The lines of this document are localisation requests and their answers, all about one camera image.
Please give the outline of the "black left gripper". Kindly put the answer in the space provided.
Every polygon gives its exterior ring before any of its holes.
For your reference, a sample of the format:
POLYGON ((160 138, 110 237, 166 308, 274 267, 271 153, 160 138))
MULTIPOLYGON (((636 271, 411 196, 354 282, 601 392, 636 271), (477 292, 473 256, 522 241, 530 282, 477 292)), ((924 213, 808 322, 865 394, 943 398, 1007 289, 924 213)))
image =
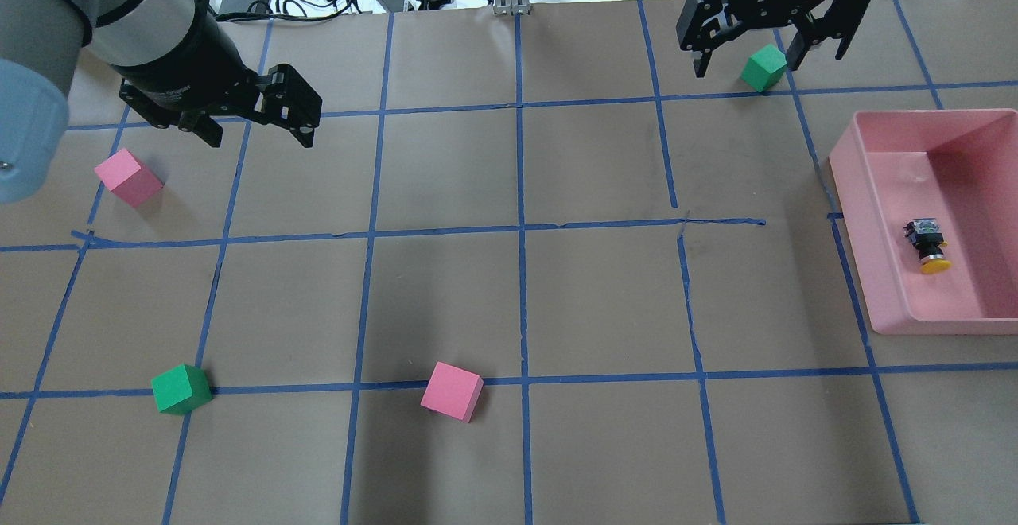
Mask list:
POLYGON ((208 112, 280 127, 301 147, 315 145, 323 100, 290 64, 278 64, 258 76, 242 60, 229 55, 197 60, 171 57, 119 66, 118 73, 124 80, 121 99, 157 129, 177 126, 219 149, 224 130, 208 112))

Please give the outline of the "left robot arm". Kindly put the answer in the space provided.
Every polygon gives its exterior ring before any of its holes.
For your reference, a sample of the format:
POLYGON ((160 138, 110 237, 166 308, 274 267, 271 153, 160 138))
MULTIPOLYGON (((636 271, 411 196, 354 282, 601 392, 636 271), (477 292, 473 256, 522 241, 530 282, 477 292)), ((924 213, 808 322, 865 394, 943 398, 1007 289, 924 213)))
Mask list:
POLYGON ((222 143, 218 118, 315 142, 321 97, 301 73, 248 68, 208 0, 2 0, 2 202, 43 187, 69 125, 81 51, 118 73, 119 98, 150 126, 222 143))

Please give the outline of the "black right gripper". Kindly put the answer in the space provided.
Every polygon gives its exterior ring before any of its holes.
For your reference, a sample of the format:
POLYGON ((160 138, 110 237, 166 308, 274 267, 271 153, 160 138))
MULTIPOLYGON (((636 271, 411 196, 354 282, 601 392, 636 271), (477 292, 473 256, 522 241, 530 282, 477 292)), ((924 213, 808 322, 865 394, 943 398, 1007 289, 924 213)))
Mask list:
POLYGON ((712 54, 749 30, 793 25, 786 47, 789 71, 797 71, 807 51, 826 39, 839 40, 842 60, 861 25, 870 0, 685 0, 676 22, 682 51, 691 53, 694 75, 705 78, 712 54))

